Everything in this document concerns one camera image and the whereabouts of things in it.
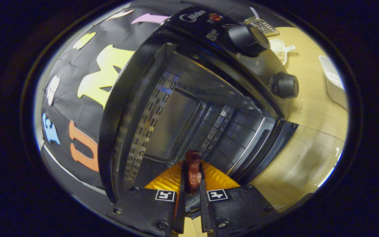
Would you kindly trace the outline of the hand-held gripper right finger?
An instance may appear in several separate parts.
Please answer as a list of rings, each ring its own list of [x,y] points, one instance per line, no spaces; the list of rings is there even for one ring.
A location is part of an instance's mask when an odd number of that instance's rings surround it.
[[[200,171],[201,226],[208,235],[251,235],[280,217],[253,185],[241,186],[205,161]]]

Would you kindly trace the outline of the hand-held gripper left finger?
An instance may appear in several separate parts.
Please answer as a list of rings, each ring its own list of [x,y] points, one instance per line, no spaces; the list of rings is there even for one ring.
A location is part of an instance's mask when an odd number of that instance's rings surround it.
[[[107,213],[113,224],[138,236],[178,236],[185,228],[185,162],[148,184],[120,192]]]

